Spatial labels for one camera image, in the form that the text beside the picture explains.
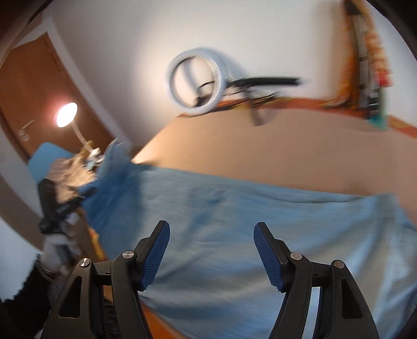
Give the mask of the left hand grey glove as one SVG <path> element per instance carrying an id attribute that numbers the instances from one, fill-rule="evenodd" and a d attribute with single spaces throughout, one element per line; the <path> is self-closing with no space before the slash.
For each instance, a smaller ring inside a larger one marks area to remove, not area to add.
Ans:
<path id="1" fill-rule="evenodd" d="M 76 240 L 76 222 L 79 216 L 70 214 L 59 224 L 60 232 L 47 234 L 43 242 L 39 262 L 48 271 L 68 275 L 82 257 L 82 250 Z"/>

